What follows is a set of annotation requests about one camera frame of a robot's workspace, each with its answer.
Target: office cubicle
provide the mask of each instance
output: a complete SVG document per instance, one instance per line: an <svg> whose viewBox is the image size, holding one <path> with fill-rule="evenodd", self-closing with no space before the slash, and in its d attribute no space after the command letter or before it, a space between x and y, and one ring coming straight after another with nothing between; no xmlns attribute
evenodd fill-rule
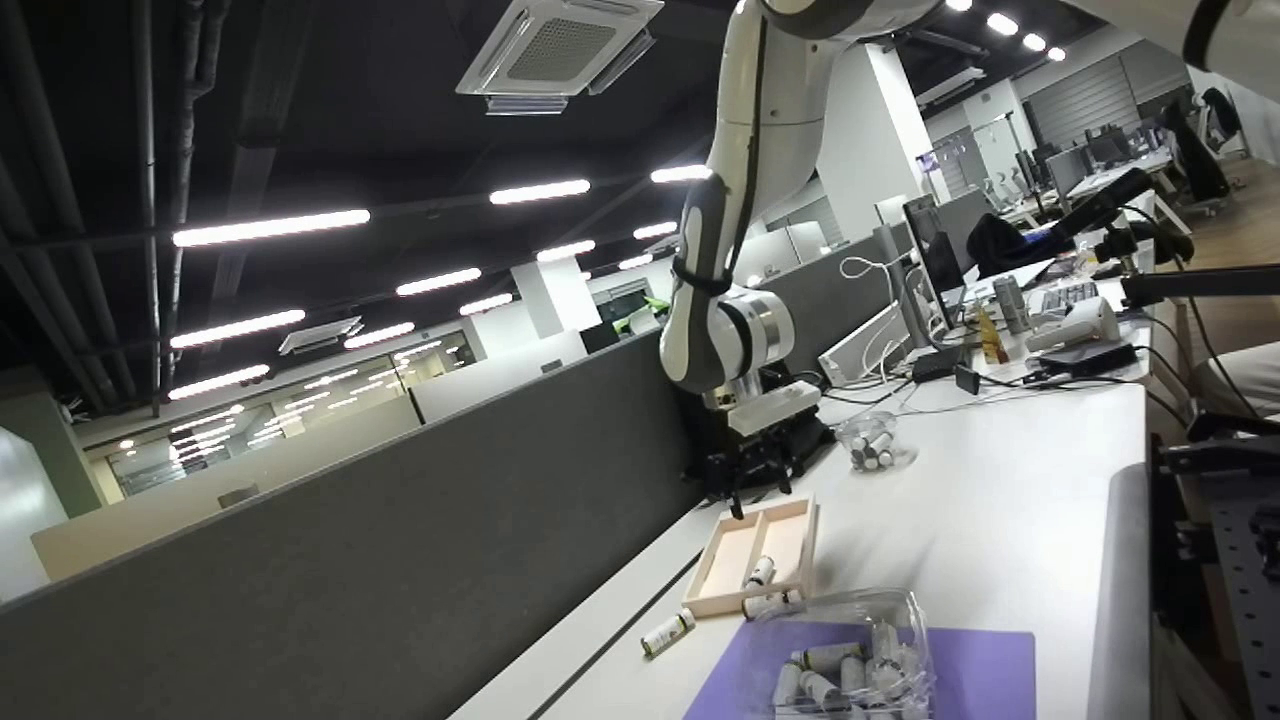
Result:
<svg viewBox="0 0 1280 720"><path fill-rule="evenodd" d="M697 506L654 335L0 609L2 715L447 715Z"/></svg>

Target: fluorescent light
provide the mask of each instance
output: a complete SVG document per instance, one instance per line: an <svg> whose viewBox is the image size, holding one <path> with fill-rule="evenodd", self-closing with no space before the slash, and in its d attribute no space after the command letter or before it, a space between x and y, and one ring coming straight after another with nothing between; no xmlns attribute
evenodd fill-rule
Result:
<svg viewBox="0 0 1280 720"><path fill-rule="evenodd" d="M234 425L219 425L219 427L207 427L207 434L176 436L172 446L176 446L176 447L189 447L189 446L224 446L232 434L234 434Z"/></svg>
<svg viewBox="0 0 1280 720"><path fill-rule="evenodd" d="M194 420L189 420L189 425L172 425L166 434L185 434L185 427L198 427L198 425L217 425L217 420L226 420L226 415L239 415L239 413L245 413L245 405L232 405L232 410L224 410L224 413L194 415Z"/></svg>
<svg viewBox="0 0 1280 720"><path fill-rule="evenodd" d="M643 264L653 264L653 255L626 255L615 268L626 272L626 268L643 268Z"/></svg>
<svg viewBox="0 0 1280 720"><path fill-rule="evenodd" d="M594 250L594 242L554 246L554 250L534 253L534 261L539 264L554 264L554 261L569 261L569 255L586 255L590 250Z"/></svg>
<svg viewBox="0 0 1280 720"><path fill-rule="evenodd" d="M1005 15L1005 13L993 13L993 15L987 15L987 28L993 28L994 37L1014 37L1014 33L1020 33L1014 21Z"/></svg>
<svg viewBox="0 0 1280 720"><path fill-rule="evenodd" d="M480 268L459 268L459 272L445 272L445 275L409 279L395 287L395 297L423 297L423 291L476 283L476 279L480 279Z"/></svg>
<svg viewBox="0 0 1280 720"><path fill-rule="evenodd" d="M375 330L375 333L359 333L359 335L346 335L345 350L383 343L383 341L409 335L410 330L417 324L386 324L386 330Z"/></svg>
<svg viewBox="0 0 1280 720"><path fill-rule="evenodd" d="M476 304L463 304L463 308L455 308L459 317L480 317L480 314L490 314L490 308L505 308L505 304L510 304L514 297L510 291L501 291L501 297L484 297L484 301L476 301Z"/></svg>
<svg viewBox="0 0 1280 720"><path fill-rule="evenodd" d="M299 396L299 401L291 401L291 405L278 405L278 413L285 413L285 415L289 415L289 413L306 413L306 410L316 410L322 396L329 396L329 392Z"/></svg>
<svg viewBox="0 0 1280 720"><path fill-rule="evenodd" d="M643 228L637 228L630 236L637 242L654 242L654 236L675 236L675 222L661 222L661 224L643 224Z"/></svg>
<svg viewBox="0 0 1280 720"><path fill-rule="evenodd" d="M586 198L590 179L554 179L554 183L522 183L522 189L501 189L486 192L486 206L545 206L545 202L561 202L561 198Z"/></svg>
<svg viewBox="0 0 1280 720"><path fill-rule="evenodd" d="M670 165L670 167L654 167L648 173L653 183L699 183L712 179L708 165Z"/></svg>
<svg viewBox="0 0 1280 720"><path fill-rule="evenodd" d="M410 361L410 357L426 357L430 350L440 350L440 341L426 341L426 343L420 343L420 350L395 354L395 364L402 364L402 361Z"/></svg>
<svg viewBox="0 0 1280 720"><path fill-rule="evenodd" d="M329 390L329 385L340 385L340 380L350 380L350 378L359 378L359 370L320 378L320 380L310 380L310 385L302 385L302 390Z"/></svg>
<svg viewBox="0 0 1280 720"><path fill-rule="evenodd" d="M224 372L224 378L181 385L181 390L166 392L166 401L189 401L189 396L205 396L205 392L217 392L217 390L246 385L246 380L260 380L269 372L272 372L272 364L246 364L246 370L234 370L234 372Z"/></svg>
<svg viewBox="0 0 1280 720"><path fill-rule="evenodd" d="M234 320L234 324L217 324L217 330L198 330L198 333L181 333L166 341L166 350L198 350L198 343L219 343L232 335L253 335L253 333L269 333L269 330L289 330L306 320L306 314L289 308L289 314L269 314L269 317L253 317L253 320Z"/></svg>
<svg viewBox="0 0 1280 720"><path fill-rule="evenodd" d="M366 208L316 211L316 217L275 217L275 222L253 222L253 224L181 228L181 232L172 232L172 246L176 250L253 246L253 242L272 242L272 236L306 236L306 232L333 232L333 228L354 228L354 224L366 224Z"/></svg>
<svg viewBox="0 0 1280 720"><path fill-rule="evenodd" d="M1023 50L1029 50L1029 52L1043 52L1043 50L1049 50L1049 42L1043 42L1043 37L1037 37L1037 33L1029 33L1029 37L1023 37Z"/></svg>

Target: white robotic arm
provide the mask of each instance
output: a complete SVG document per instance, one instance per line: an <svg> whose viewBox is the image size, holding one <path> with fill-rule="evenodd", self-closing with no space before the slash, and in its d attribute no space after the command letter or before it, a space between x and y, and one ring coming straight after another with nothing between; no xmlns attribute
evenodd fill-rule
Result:
<svg viewBox="0 0 1280 720"><path fill-rule="evenodd" d="M751 436L815 405L815 392L759 392L756 372L794 343L779 297L730 283L746 224L792 202L819 151L831 52L892 37L935 0L740 0L719 62L712 179L678 217L665 372L730 410Z"/></svg>

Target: ceiling pipe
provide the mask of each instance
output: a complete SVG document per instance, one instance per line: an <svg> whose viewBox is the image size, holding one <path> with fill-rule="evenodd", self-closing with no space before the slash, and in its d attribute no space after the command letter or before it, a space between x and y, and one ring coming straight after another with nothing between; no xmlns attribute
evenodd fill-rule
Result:
<svg viewBox="0 0 1280 720"><path fill-rule="evenodd" d="M73 341L63 335L63 324L46 314L40 287L31 283L31 272L17 261L7 236L0 232L0 272L7 275L7 283L17 287L17 297L28 304L28 314L37 317L40 333L46 335L50 354L63 361L63 370L73 372L73 380L80 385L82 401L103 410L103 385L96 378L103 378L103 370L96 361L80 361L80 354L73 350Z"/></svg>
<svg viewBox="0 0 1280 720"><path fill-rule="evenodd" d="M291 97L306 64L316 6L320 0L275 0L260 13L239 97L226 217L260 217L265 208ZM226 250L217 255L207 320L219 320L219 308L239 297L245 264L246 250Z"/></svg>
<svg viewBox="0 0 1280 720"><path fill-rule="evenodd" d="M226 8L232 0L185 6L185 42L181 42L185 74L176 91L176 167L172 167L172 192L166 192L166 228L185 228L191 211L194 106L217 89ZM176 314L185 304L185 250L166 246L166 253L172 253L166 308L161 314L161 350L157 350L157 364L165 372L161 372L161 390L150 390L157 396L165 396L172 380L166 341L176 330Z"/></svg>
<svg viewBox="0 0 1280 720"><path fill-rule="evenodd" d="M45 183L50 192L55 222L66 232L82 232L82 211L80 211L80 202L75 202L75 183L73 183L73 173L66 173L63 146L55 138L55 119L50 119L50 107L46 107L46 97L45 97L45 82L40 82L40 68L37 68L37 52L31 52L19 6L0 6L0 25L2 25L7 78L13 78L13 89L17 89L17 106L19 106L25 129L31 132L31 151L37 151L40 176L45 176ZM66 324L73 341L86 343L80 335L82 333L80 317L75 317L63 283L55 279L50 261L37 253L31 268L37 268L37 279L45 283L45 297L55 304L55 317L73 320ZM103 275L96 268L92 250L75 250L75 268L80 268L80 283L86 291L86 317L96 320L96 333L107 343L117 343L113 301L107 301L107 287L103 287ZM137 392L131 370L129 370L129 361L118 354L113 354L113 370L117 370L125 392L131 396Z"/></svg>
<svg viewBox="0 0 1280 720"><path fill-rule="evenodd" d="M161 415L165 392L165 308L161 308L161 198L157 198L157 50L150 50L150 0L131 0L131 74L137 74L137 165L138 165L138 228L147 232L147 330L150 330L150 415Z"/></svg>
<svg viewBox="0 0 1280 720"><path fill-rule="evenodd" d="M19 253L19 246L13 246L7 232L17 236L37 236L37 224L28 217L28 206L19 202L2 160L0 160L0 253L2 253L2 275L13 279L13 287L19 291L19 301L28 304L28 314L37 317L37 324L45 330L46 343L55 350L55 357L63 361L63 370L73 372L73 380L82 390L86 405L107 410L113 401L113 378L103 372L103 364L92 357L82 361L80 350L86 350L86 335L80 330L80 317L66 304L63 279L55 275L46 253Z"/></svg>
<svg viewBox="0 0 1280 720"><path fill-rule="evenodd" d="M929 50L940 50L940 52L954 52L954 55L968 55L968 62L993 62L993 52L987 52L987 50L980 50L980 44L962 44L962 42L945 37L945 33L911 28L911 33L904 33L904 42L911 42L911 44L929 44Z"/></svg>

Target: desk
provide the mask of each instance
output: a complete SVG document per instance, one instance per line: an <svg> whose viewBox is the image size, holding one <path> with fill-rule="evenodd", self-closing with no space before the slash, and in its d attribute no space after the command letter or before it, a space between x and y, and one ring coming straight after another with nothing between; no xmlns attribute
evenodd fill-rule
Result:
<svg viewBox="0 0 1280 720"><path fill-rule="evenodd" d="M1114 179L1118 179L1124 173L1132 173L1132 167L1138 167L1138 173L1147 173L1147 176L1164 176L1168 165L1172 165L1172 151L1147 151L1147 158L1128 160L1128 165L1118 165L1118 167L1082 176L1082 179L1066 192L1066 202L1078 206L1078 202L1097 198L1100 189L1114 183Z"/></svg>
<svg viewBox="0 0 1280 720"><path fill-rule="evenodd" d="M921 447L911 468L850 475L849 455L826 451L794 486L825 506L819 590L914 590L935 629L1037 632L1039 720L1147 715L1144 390L994 392L971 405L940 380L892 410L896 436ZM690 508L675 522L455 715L534 712L704 547L716 516ZM685 715L740 629L704 622L643 664L641 632L667 622L685 593L687 576L549 715Z"/></svg>

